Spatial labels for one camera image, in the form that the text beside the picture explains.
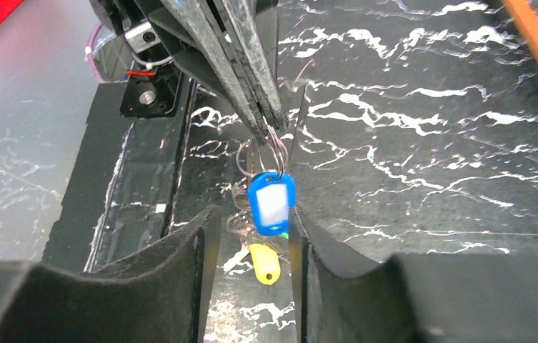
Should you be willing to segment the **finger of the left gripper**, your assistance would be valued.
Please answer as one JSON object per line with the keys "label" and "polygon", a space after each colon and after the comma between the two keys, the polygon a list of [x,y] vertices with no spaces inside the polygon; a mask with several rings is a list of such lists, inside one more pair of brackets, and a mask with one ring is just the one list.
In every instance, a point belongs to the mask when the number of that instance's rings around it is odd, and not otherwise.
{"label": "finger of the left gripper", "polygon": [[228,101],[252,139],[264,144],[269,125],[256,122],[259,115],[236,75],[234,55],[227,51],[230,38],[213,2],[137,1],[136,7],[179,70]]}
{"label": "finger of the left gripper", "polygon": [[227,51],[258,124],[274,129],[287,126],[287,114],[277,86],[279,16],[277,1],[214,1],[229,35]]}

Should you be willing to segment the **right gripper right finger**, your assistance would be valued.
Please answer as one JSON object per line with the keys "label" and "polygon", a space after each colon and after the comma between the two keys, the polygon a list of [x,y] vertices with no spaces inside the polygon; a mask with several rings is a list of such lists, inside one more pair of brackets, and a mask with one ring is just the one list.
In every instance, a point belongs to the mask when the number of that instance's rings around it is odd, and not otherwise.
{"label": "right gripper right finger", "polygon": [[299,342],[538,342],[538,255],[376,262],[300,207],[289,215]]}

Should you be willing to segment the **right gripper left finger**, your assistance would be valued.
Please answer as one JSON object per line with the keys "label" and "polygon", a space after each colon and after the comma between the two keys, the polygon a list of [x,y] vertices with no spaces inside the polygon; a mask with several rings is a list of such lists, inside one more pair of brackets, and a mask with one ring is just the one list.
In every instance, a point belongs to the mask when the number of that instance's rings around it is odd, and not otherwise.
{"label": "right gripper left finger", "polygon": [[0,261],[0,342],[202,342],[222,211],[94,273]]}

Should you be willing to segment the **yellow key tag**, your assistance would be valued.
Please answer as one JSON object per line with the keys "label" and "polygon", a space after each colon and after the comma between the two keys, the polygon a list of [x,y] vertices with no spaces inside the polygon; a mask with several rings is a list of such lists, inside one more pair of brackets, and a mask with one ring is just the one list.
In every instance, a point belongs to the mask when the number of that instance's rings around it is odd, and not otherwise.
{"label": "yellow key tag", "polygon": [[256,279],[264,285],[273,285],[281,276],[279,256],[265,244],[252,244],[249,253],[254,266]]}

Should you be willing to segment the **silver keyring holder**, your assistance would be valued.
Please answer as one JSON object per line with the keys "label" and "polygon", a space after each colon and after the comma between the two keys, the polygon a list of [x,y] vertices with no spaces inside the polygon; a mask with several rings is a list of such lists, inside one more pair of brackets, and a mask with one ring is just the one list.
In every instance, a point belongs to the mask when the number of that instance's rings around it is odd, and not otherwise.
{"label": "silver keyring holder", "polygon": [[296,115],[293,126],[285,134],[269,130],[266,147],[276,162],[275,167],[265,165],[261,148],[251,139],[236,153],[236,165],[246,179],[231,188],[232,198],[242,219],[250,226],[248,233],[261,242],[289,238],[289,215],[297,203],[297,186],[289,165],[309,107],[308,86],[304,85],[299,87],[290,106]]}

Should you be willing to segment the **blue key tag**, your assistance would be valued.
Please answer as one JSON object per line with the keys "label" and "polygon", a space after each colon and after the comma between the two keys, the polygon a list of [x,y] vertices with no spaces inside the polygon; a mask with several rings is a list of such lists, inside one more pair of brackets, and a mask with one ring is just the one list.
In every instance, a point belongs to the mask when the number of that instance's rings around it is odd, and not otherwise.
{"label": "blue key tag", "polygon": [[288,232],[289,211],[297,202],[296,184],[289,174],[265,171],[248,188],[252,222],[259,235],[279,236]]}

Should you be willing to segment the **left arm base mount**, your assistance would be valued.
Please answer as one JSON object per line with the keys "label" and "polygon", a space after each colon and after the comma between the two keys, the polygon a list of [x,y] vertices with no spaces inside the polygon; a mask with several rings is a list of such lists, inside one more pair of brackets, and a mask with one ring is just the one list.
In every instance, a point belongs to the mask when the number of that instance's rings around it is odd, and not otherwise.
{"label": "left arm base mount", "polygon": [[184,43],[164,30],[172,22],[158,1],[100,1],[120,34],[150,24],[153,43],[139,57],[143,76],[100,84],[42,260],[64,271],[94,272],[169,233],[196,83],[170,58]]}

